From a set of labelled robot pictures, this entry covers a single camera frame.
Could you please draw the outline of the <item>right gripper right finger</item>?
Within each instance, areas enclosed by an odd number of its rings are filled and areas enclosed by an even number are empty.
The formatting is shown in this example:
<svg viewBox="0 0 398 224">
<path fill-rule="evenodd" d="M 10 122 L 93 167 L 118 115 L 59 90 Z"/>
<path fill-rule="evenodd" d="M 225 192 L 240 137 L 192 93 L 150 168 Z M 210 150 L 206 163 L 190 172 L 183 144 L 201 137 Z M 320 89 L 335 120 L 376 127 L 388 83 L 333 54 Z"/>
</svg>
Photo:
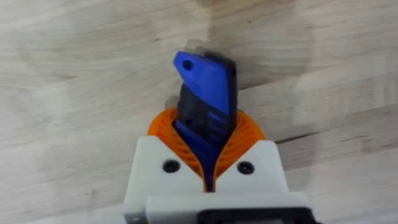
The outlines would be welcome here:
<svg viewBox="0 0 398 224">
<path fill-rule="evenodd" d="M 214 188 L 217 193 L 289 190 L 276 144 L 268 141 L 256 122 L 241 111 L 216 161 Z"/>
</svg>

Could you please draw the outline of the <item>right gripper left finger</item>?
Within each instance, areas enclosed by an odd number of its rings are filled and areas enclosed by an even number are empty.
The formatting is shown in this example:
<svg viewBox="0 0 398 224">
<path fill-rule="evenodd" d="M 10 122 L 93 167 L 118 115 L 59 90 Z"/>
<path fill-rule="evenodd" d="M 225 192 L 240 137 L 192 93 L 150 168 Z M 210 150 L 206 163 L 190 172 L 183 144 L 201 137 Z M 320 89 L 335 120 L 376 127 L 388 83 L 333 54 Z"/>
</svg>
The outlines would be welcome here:
<svg viewBox="0 0 398 224">
<path fill-rule="evenodd" d="M 138 139 L 123 203 L 124 215 L 181 213 L 204 195 L 203 170 L 172 126 L 177 110 L 162 111 Z"/>
</svg>

